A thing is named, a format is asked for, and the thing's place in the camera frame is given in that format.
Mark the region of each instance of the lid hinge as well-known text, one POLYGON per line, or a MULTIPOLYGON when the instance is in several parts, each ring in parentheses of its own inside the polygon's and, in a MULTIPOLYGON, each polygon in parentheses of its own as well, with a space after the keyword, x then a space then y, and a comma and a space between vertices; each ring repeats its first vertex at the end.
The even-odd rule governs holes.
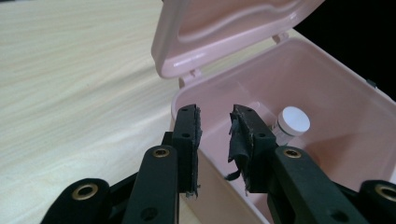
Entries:
POLYGON ((289 38, 289 34, 287 32, 283 32, 277 35, 272 36, 273 40, 279 44, 280 42, 284 41, 285 39, 289 38))
POLYGON ((195 79, 200 78, 202 76, 200 69, 191 70, 186 76, 180 77, 178 79, 178 86, 183 88, 190 83, 192 83, 195 79))

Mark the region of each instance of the dark background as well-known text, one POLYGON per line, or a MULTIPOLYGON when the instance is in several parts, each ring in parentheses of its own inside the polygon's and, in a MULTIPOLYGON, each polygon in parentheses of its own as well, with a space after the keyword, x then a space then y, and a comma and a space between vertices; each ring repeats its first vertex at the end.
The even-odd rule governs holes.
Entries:
POLYGON ((326 0, 294 29, 396 101, 396 8, 391 2, 326 0))

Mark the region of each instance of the small bottle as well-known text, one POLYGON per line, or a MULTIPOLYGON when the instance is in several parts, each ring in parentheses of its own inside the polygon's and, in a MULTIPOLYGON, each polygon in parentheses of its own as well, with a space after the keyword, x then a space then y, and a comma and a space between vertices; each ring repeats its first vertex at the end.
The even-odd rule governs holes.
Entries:
POLYGON ((287 106, 277 116, 271 131, 276 136, 276 143, 279 146, 286 146, 295 136, 308 131, 310 125, 309 118, 303 110, 295 106, 287 106))

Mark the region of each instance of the white bottle cap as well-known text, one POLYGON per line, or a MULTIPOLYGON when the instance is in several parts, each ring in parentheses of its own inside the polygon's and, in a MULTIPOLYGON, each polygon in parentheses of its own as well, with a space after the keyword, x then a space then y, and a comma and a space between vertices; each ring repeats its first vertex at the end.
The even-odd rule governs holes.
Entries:
POLYGON ((279 113, 277 121, 285 133, 293 136, 299 136, 305 133, 311 125, 305 112, 295 106, 285 107, 279 113))

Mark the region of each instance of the wooden table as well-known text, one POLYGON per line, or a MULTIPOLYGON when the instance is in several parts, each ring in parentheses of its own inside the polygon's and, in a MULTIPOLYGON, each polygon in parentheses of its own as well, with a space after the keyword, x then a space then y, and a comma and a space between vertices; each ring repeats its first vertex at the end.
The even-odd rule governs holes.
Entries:
MULTIPOLYGON (((178 90, 150 54, 162 6, 0 4, 0 223, 39 223, 68 185, 113 185, 161 143, 178 90)), ((199 223, 183 201, 180 223, 199 223)))

